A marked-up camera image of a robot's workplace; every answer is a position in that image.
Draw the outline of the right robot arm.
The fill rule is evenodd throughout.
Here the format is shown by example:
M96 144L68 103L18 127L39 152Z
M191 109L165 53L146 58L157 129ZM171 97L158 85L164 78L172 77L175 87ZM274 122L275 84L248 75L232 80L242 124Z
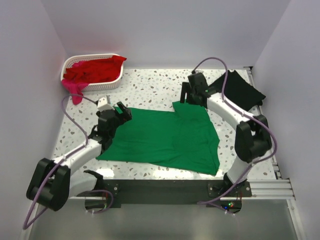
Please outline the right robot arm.
M198 105L224 119L235 130L235 160L224 174L218 200L225 195L233 197L247 181L248 173L272 148L272 134L263 115L253 115L229 100L224 90L210 87L203 73L192 71L182 83L181 103Z

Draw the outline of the green t-shirt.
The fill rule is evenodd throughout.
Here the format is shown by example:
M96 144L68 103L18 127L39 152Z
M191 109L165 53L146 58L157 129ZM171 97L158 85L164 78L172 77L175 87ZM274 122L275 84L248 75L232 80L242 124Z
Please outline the green t-shirt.
M148 163L216 175L220 139L204 107L178 101L173 111L132 108L99 161Z

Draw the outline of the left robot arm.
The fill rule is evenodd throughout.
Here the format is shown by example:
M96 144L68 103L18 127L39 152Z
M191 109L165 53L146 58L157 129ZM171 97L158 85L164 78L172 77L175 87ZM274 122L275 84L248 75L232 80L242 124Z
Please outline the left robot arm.
M133 118L132 111L121 101L117 103L120 110L101 100L96 104L98 121L85 141L60 157L43 158L37 163L26 191L29 200L53 211L60 210L70 196L71 176L107 151L117 128Z

